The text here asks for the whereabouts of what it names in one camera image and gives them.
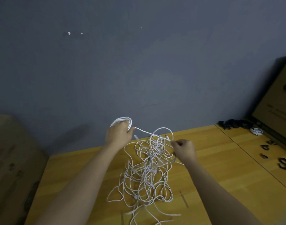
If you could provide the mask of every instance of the white cable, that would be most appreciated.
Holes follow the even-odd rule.
[[[116,122],[128,120],[130,130],[132,126],[132,120],[129,117],[120,117],[117,118],[112,124]],[[135,217],[138,214],[136,212],[139,208],[144,207],[145,210],[157,221],[156,224],[161,225],[163,222],[170,222],[172,220],[163,220],[159,221],[151,212],[147,210],[147,206],[154,204],[156,209],[167,216],[180,216],[180,214],[166,214],[161,212],[156,204],[156,200],[171,202],[173,200],[173,194],[170,186],[167,184],[168,181],[168,171],[171,170],[172,164],[175,162],[175,156],[171,155],[165,147],[171,147],[166,143],[170,142],[169,137],[165,138],[160,135],[155,134],[159,129],[167,129],[171,132],[170,129],[162,127],[155,130],[153,133],[145,132],[150,134],[149,140],[138,140],[138,142],[130,142],[129,144],[135,144],[135,150],[137,156],[142,160],[139,164],[134,165],[133,159],[128,152],[130,160],[126,164],[126,171],[120,174],[119,184],[114,189],[111,190],[107,197],[107,202],[112,201],[124,201],[126,206],[133,208],[128,215],[133,215],[130,220],[130,225],[132,222],[136,223]],[[111,193],[118,189],[118,192],[121,194],[122,198],[119,200],[108,200]],[[124,196],[128,194],[132,196],[136,202],[133,205],[128,205]]]
[[[251,128],[250,131],[257,136],[261,136],[263,134],[263,130],[259,128]]]

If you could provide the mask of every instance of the bundle of black cable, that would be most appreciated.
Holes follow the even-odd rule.
[[[230,130],[231,128],[243,128],[243,129],[250,129],[252,128],[253,124],[250,121],[246,120],[235,120],[230,119],[228,121],[219,121],[218,125],[222,127],[224,130]]]

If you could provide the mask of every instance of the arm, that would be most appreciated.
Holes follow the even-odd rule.
[[[134,127],[128,132],[127,129],[128,121],[116,123],[108,129],[105,145],[60,191],[36,225],[83,225],[87,223],[110,162],[132,138]]]
[[[213,225],[260,225],[261,222],[219,185],[198,163],[189,140],[171,141],[177,158],[185,165]]]

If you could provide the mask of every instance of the person's left hand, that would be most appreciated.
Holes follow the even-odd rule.
[[[129,121],[117,122],[115,125],[111,126],[106,133],[105,145],[115,148],[119,151],[121,148],[126,146],[132,139],[134,127],[128,129]]]

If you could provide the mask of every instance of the wooden table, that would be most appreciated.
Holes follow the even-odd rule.
[[[250,155],[253,152],[252,147],[257,149],[259,147],[256,139],[264,140],[261,137],[263,136],[254,136],[248,130],[222,130],[215,125],[174,133],[175,140],[183,138],[194,142],[199,162],[220,185],[264,224],[278,224],[286,220],[286,170],[279,169],[273,162],[265,161],[262,164],[256,155]],[[25,225],[35,223],[57,193],[75,177],[99,149],[100,147],[95,147],[50,157]],[[127,151],[132,152],[135,161],[139,161],[134,154],[133,145],[128,146]],[[128,157],[123,150],[113,159],[87,224],[129,224],[131,216],[125,215],[125,212],[129,212],[130,208],[126,207],[123,201],[106,202],[109,192],[118,185],[119,175],[125,170],[124,165],[127,161]],[[285,184],[276,178],[275,173],[279,173],[282,177],[279,179],[285,181]],[[168,184],[172,189],[174,200],[171,203],[157,201],[157,207],[166,213],[182,215],[173,217],[174,221],[169,224],[211,224],[183,165],[173,164],[169,171]],[[118,192],[114,192],[110,199],[119,197]],[[171,219],[158,213],[152,205],[148,209],[160,220]],[[156,222],[145,210],[140,211],[136,221],[138,224],[146,225]]]

